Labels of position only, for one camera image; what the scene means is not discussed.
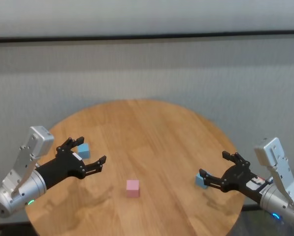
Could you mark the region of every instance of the blue indicator light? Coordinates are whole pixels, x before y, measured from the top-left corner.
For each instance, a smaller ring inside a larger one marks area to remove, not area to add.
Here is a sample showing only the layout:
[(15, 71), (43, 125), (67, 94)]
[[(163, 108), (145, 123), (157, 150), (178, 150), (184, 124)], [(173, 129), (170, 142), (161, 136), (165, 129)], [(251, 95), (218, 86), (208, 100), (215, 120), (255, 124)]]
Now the blue indicator light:
[(277, 215), (276, 213), (272, 213), (272, 215), (277, 219), (277, 220), (279, 220), (280, 219), (280, 216), (279, 215)]

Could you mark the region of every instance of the white wall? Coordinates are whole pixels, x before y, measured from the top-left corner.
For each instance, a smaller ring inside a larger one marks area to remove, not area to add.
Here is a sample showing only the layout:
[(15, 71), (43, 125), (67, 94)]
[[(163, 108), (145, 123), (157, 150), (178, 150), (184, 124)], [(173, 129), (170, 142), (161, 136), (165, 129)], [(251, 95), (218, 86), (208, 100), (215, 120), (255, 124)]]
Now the white wall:
[(278, 136), (294, 172), (294, 36), (0, 44), (0, 182), (30, 125), (130, 98), (201, 113), (265, 177), (253, 146)]
[(294, 30), (294, 0), (0, 0), (0, 37)]

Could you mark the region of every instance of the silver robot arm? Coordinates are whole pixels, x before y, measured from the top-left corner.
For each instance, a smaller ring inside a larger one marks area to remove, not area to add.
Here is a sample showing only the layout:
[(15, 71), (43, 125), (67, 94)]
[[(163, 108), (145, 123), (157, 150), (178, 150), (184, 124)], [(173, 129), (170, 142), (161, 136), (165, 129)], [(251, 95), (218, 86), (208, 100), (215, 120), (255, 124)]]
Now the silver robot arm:
[(266, 166), (272, 178), (264, 180), (251, 172), (250, 162), (239, 153), (223, 151), (223, 158), (232, 161), (231, 166), (221, 178), (200, 169), (204, 184), (223, 192), (236, 190), (257, 202), (260, 207), (294, 227), (294, 177), (288, 158), (278, 138), (266, 139), (255, 147), (259, 163)]
[(279, 139), (264, 140), (255, 153), (273, 177), (273, 183), (261, 191), (261, 208), (294, 227), (294, 177)]
[(37, 161), (48, 153), (53, 141), (54, 136), (43, 126), (30, 127), (12, 170), (2, 181), (0, 217), (6, 218), (18, 212), (67, 177), (83, 179), (102, 171), (106, 156), (85, 165), (82, 158), (71, 150), (84, 142), (83, 137), (77, 140), (68, 138), (56, 148), (54, 159), (38, 165)]

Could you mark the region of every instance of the wooden table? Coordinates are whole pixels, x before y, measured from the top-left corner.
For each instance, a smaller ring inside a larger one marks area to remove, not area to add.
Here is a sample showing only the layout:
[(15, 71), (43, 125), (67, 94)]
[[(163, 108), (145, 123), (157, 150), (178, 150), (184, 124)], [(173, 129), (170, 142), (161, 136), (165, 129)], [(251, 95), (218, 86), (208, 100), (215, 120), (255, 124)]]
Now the wooden table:
[[(213, 123), (183, 107), (151, 100), (93, 106), (51, 129), (51, 152), (67, 137), (85, 137), (91, 159), (106, 155), (101, 173), (68, 178), (33, 204), (27, 214), (41, 236), (222, 236), (236, 222), (244, 196), (201, 189), (199, 168), (221, 176), (234, 152)], [(140, 181), (140, 198), (126, 198), (126, 180)]]

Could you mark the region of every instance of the light blue block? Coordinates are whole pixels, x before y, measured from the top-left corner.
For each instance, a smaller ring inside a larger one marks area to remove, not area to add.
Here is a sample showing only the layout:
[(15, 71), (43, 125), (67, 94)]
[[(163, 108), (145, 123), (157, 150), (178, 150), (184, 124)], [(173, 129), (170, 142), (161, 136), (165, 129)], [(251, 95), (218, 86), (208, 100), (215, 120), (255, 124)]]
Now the light blue block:
[(199, 173), (196, 175), (195, 183), (196, 183), (196, 185), (198, 185), (199, 187), (202, 187), (203, 189), (208, 188), (208, 186), (204, 184), (204, 179), (200, 176)]
[(90, 158), (90, 150), (88, 144), (81, 144), (78, 146), (78, 155), (82, 159), (89, 159)]

